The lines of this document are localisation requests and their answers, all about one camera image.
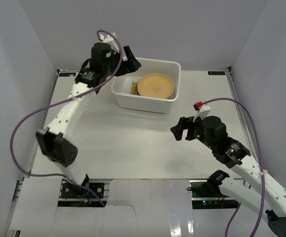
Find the round woven bamboo tray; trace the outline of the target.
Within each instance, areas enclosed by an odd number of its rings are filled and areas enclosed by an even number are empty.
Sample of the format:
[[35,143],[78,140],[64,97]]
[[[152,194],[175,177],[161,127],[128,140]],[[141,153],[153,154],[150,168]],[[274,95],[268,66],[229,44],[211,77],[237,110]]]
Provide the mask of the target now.
[[130,89],[130,94],[131,95],[138,95],[138,90],[137,90],[137,86],[138,86],[138,80],[134,80],[131,83],[131,89]]

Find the yellow plastic plate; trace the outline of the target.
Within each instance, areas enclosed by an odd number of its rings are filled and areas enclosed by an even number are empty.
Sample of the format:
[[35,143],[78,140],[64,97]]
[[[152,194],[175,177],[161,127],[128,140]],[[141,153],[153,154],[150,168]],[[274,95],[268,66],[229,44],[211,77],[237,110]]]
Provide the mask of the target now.
[[175,86],[170,77],[161,73],[151,73],[143,76],[137,83],[137,93],[140,96],[168,99]]

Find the blue plastic plate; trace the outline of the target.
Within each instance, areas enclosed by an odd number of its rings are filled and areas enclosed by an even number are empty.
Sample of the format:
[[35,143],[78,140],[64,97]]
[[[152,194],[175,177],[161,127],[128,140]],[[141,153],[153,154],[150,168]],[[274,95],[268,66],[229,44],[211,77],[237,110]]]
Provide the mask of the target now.
[[138,96],[145,96],[145,97],[150,97],[153,99],[170,99],[172,96],[172,93],[162,93],[162,92],[157,92],[157,93],[151,93],[151,92],[136,92]]

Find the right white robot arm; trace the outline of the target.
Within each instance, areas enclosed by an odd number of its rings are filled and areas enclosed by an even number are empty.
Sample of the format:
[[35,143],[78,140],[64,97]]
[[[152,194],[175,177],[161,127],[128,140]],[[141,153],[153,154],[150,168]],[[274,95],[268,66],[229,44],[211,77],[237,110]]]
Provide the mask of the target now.
[[221,119],[181,117],[170,129],[177,141],[182,139],[184,130],[187,141],[199,140],[220,163],[251,185],[251,189],[237,185],[226,172],[218,170],[208,178],[208,192],[214,197],[222,194],[232,197],[256,213],[262,210],[262,218],[271,231],[278,237],[286,237],[286,189],[261,168],[242,143],[228,135]]

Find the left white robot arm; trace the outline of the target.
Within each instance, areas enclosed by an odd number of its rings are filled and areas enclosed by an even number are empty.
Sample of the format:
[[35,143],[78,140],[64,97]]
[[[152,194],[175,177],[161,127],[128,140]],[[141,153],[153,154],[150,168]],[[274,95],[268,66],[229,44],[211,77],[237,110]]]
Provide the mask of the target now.
[[111,43],[96,43],[91,49],[91,58],[84,61],[75,78],[69,102],[65,103],[46,128],[36,132],[42,154],[71,180],[72,191],[78,197],[88,194],[89,177],[79,169],[76,162],[78,149],[71,141],[75,126],[89,102],[98,94],[101,83],[109,77],[136,72],[141,67],[128,45],[123,47],[125,60],[121,52]]

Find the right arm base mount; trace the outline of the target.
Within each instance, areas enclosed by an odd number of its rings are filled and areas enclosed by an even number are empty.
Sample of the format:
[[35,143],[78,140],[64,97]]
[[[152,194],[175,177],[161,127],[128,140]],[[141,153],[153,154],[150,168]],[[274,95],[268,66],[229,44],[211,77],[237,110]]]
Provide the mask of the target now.
[[233,209],[238,202],[221,193],[219,186],[229,174],[217,170],[206,180],[190,180],[187,190],[191,193],[193,210],[204,209]]

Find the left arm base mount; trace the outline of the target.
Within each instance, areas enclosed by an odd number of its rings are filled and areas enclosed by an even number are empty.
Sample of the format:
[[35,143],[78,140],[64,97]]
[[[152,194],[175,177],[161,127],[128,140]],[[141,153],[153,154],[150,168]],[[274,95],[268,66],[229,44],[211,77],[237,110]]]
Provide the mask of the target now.
[[[92,190],[104,205],[107,203],[105,197],[106,185],[104,183],[86,183],[86,187]],[[62,181],[58,199],[59,207],[104,207],[95,195],[85,189],[76,187],[67,181]]]

